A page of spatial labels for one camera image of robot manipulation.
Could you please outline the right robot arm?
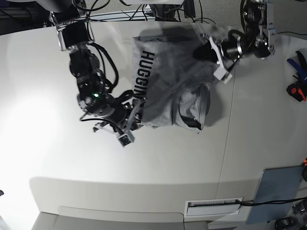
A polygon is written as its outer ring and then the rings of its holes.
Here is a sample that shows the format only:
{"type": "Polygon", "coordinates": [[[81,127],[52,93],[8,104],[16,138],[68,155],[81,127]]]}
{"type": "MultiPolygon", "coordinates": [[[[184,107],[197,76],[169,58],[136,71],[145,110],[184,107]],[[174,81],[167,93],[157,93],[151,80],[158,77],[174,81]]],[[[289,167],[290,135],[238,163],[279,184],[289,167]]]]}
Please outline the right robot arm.
{"type": "Polygon", "coordinates": [[[123,147],[133,143],[132,131],[140,128],[136,114],[144,99],[133,101],[133,90],[112,96],[119,72],[105,48],[95,42],[91,29],[90,14],[106,7],[109,1],[90,8],[83,0],[39,0],[37,3],[50,12],[61,51],[69,52],[69,69],[79,90],[78,105],[84,111],[80,121],[97,121],[94,132],[111,126],[109,131],[117,135],[123,147]]]}

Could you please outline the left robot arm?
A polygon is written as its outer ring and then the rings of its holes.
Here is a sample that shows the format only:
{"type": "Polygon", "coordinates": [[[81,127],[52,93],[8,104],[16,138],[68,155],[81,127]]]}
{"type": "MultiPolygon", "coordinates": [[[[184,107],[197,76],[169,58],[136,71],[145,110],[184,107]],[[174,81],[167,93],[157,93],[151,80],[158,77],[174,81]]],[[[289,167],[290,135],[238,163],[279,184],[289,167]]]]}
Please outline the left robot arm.
{"type": "Polygon", "coordinates": [[[216,63],[218,67],[213,75],[224,83],[231,80],[241,58],[254,55],[266,59],[275,53],[272,3],[268,0],[242,0],[240,21],[242,32],[232,29],[224,40],[206,34],[206,44],[193,53],[198,60],[216,63]]]}

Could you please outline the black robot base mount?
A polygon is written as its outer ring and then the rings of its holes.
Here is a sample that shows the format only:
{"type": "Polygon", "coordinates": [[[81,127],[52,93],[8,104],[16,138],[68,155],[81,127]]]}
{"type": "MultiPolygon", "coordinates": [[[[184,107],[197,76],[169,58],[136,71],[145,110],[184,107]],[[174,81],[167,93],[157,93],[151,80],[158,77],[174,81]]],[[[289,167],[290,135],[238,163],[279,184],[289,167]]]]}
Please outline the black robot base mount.
{"type": "Polygon", "coordinates": [[[146,16],[152,16],[156,21],[163,22],[177,22],[175,19],[175,13],[181,9],[183,4],[150,4],[151,12],[146,13],[146,16]]]}

